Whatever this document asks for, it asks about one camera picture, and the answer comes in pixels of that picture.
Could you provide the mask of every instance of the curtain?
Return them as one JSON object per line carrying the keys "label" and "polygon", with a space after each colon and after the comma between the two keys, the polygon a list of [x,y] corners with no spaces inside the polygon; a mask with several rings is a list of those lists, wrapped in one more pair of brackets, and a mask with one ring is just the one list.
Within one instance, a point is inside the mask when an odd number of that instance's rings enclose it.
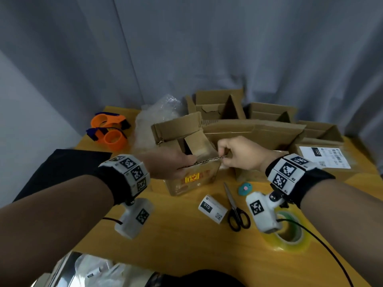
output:
{"label": "curtain", "polygon": [[0,0],[0,50],[79,132],[105,105],[245,87],[383,173],[383,0]]}

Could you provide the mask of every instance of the cardboard box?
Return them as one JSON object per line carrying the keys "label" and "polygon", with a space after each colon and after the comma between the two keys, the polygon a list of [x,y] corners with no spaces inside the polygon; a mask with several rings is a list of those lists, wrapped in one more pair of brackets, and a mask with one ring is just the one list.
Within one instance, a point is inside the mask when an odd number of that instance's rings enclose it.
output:
{"label": "cardboard box", "polygon": [[186,167],[182,179],[165,180],[170,195],[177,196],[201,185],[212,182],[221,165],[218,152],[204,135],[200,112],[178,119],[152,125],[152,132],[158,147],[179,149],[185,154],[197,156],[197,163]]}
{"label": "cardboard box", "polygon": [[189,114],[201,112],[204,120],[246,119],[242,108],[243,89],[197,91],[195,103],[185,96]]}
{"label": "cardboard box", "polygon": [[[281,154],[287,155],[289,154],[288,151],[280,151]],[[268,182],[266,175],[258,170],[245,170],[240,168],[234,169],[236,172],[236,178],[237,182],[247,182],[247,181],[254,181],[254,182]]]}
{"label": "cardboard box", "polygon": [[269,150],[287,150],[305,125],[266,120],[203,120],[202,129],[214,144],[223,138],[244,136]]}
{"label": "cardboard box", "polygon": [[290,106],[252,102],[249,105],[249,119],[294,123],[296,111]]}
{"label": "cardboard box", "polygon": [[361,167],[343,145],[296,144],[293,153],[318,162],[323,170],[341,181],[361,172]]}
{"label": "cardboard box", "polygon": [[297,124],[306,125],[306,128],[294,141],[294,144],[344,144],[342,134],[339,132],[337,125],[312,121],[298,121]]}

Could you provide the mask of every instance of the black scissors handle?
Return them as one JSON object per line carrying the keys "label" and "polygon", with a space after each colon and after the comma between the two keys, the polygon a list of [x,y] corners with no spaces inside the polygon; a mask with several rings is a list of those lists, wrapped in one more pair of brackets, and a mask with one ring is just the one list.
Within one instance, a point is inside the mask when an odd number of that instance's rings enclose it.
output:
{"label": "black scissors handle", "polygon": [[241,228],[248,229],[251,226],[250,217],[239,207],[237,207],[236,210],[230,210],[227,221],[233,231],[240,231]]}

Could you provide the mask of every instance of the small cardboard box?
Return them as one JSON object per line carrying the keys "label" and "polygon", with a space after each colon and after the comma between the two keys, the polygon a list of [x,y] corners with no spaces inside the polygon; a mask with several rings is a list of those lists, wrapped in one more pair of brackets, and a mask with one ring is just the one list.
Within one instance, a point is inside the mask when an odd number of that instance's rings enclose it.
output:
{"label": "small cardboard box", "polygon": [[252,102],[249,105],[249,119],[294,123],[296,111],[290,106]]}
{"label": "small cardboard box", "polygon": [[[288,151],[280,151],[281,154],[287,155]],[[237,182],[255,181],[255,182],[268,182],[266,175],[258,170],[245,170],[235,168]]]}
{"label": "small cardboard box", "polygon": [[286,150],[305,125],[266,120],[203,120],[206,137],[217,145],[219,139],[244,136],[269,150]]}
{"label": "small cardboard box", "polygon": [[312,121],[298,121],[297,124],[306,125],[306,128],[294,141],[294,144],[344,144],[342,134],[339,132],[337,125]]}
{"label": "small cardboard box", "polygon": [[319,163],[323,170],[341,181],[361,172],[361,167],[343,145],[296,144],[293,153]]}
{"label": "small cardboard box", "polygon": [[197,91],[195,103],[185,96],[189,114],[201,112],[204,120],[246,119],[242,108],[243,89]]}
{"label": "small cardboard box", "polygon": [[182,179],[165,180],[170,195],[177,196],[201,185],[212,182],[221,165],[218,152],[206,138],[201,128],[201,113],[196,112],[178,119],[152,125],[158,147],[179,149],[197,156],[197,163],[187,167]]}

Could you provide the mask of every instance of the black cable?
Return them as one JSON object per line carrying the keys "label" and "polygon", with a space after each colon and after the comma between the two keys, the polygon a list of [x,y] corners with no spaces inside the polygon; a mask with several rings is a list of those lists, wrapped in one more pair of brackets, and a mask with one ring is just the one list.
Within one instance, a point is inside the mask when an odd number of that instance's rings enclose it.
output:
{"label": "black cable", "polygon": [[312,235],[314,238],[316,238],[321,244],[322,246],[324,246],[326,248],[326,250],[329,251],[329,253],[333,256],[333,258],[336,260],[336,262],[338,263],[338,265],[342,268],[343,270],[343,273],[346,275],[346,278],[350,284],[351,287],[354,287],[354,285],[352,284],[352,281],[350,279],[350,276],[347,274],[347,271],[346,269],[343,267],[342,263],[338,260],[338,258],[335,256],[335,254],[333,253],[333,251],[330,250],[330,248],[328,246],[326,246],[325,243],[323,243],[321,241],[320,238],[318,238],[316,235],[314,235],[312,232],[310,232],[307,228],[305,228],[304,226],[302,226],[300,223],[296,222],[295,220],[290,220],[288,218],[279,218],[276,220],[277,222],[290,222],[290,223],[295,223],[296,225],[299,225],[301,228],[303,228],[305,231],[307,231],[310,235]]}
{"label": "black cable", "polygon": [[122,225],[122,221],[120,221],[120,220],[116,220],[115,218],[111,218],[111,217],[103,217],[102,219],[103,219],[103,220],[112,220],[113,222],[117,222],[119,225]]}

